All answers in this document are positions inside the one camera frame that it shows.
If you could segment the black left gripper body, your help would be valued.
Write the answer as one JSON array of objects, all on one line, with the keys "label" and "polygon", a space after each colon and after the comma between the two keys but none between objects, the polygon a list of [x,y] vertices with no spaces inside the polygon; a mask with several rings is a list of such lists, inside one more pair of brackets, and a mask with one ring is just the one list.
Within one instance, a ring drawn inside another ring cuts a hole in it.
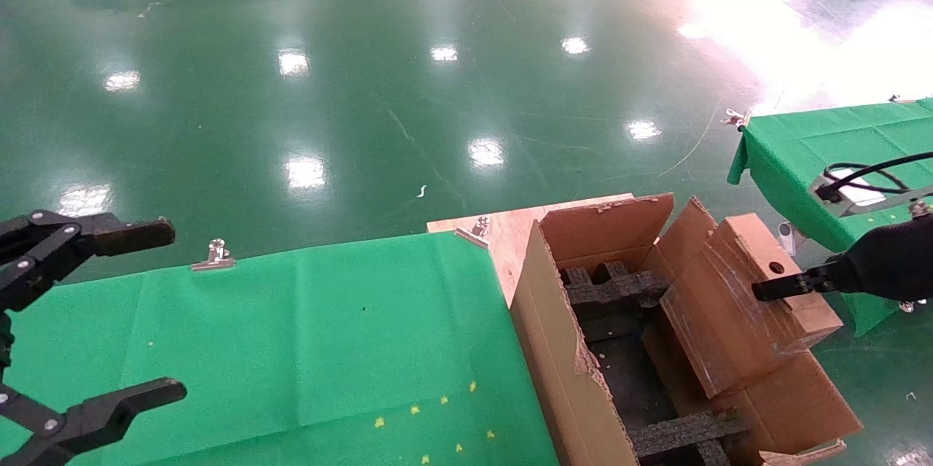
[{"label": "black left gripper body", "polygon": [[6,313],[0,317],[0,370],[4,372],[12,360],[12,346],[15,343],[15,337],[12,333],[12,320]]}]

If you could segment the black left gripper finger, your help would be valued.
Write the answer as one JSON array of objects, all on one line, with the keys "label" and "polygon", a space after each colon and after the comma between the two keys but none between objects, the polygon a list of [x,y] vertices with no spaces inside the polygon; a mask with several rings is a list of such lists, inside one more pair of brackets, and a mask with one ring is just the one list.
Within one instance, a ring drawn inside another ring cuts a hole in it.
[{"label": "black left gripper finger", "polygon": [[160,217],[125,222],[111,213],[67,217],[33,211],[1,224],[1,307],[21,312],[91,257],[169,246],[176,229]]},{"label": "black left gripper finger", "polygon": [[187,396],[187,388],[180,380],[163,377],[89,397],[64,413],[7,385],[2,386],[1,393],[4,419],[32,433],[1,463],[66,465],[79,455],[119,442],[140,413],[180,402]]}]

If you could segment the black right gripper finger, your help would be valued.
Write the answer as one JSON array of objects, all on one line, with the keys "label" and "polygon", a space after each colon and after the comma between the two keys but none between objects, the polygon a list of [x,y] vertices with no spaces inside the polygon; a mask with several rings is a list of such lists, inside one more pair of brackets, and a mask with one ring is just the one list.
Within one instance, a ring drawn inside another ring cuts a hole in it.
[{"label": "black right gripper finger", "polygon": [[751,290],[760,302],[774,302],[811,293],[831,293],[838,291],[839,287],[831,277],[829,266],[819,266],[802,273],[757,282]]}]

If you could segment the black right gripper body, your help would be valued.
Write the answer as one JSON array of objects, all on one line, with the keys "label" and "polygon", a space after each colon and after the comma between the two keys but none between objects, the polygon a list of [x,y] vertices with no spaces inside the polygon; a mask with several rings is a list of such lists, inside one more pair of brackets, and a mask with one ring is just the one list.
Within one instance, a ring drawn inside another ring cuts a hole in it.
[{"label": "black right gripper body", "polygon": [[829,266],[838,290],[896,302],[932,297],[932,217],[865,233]]}]

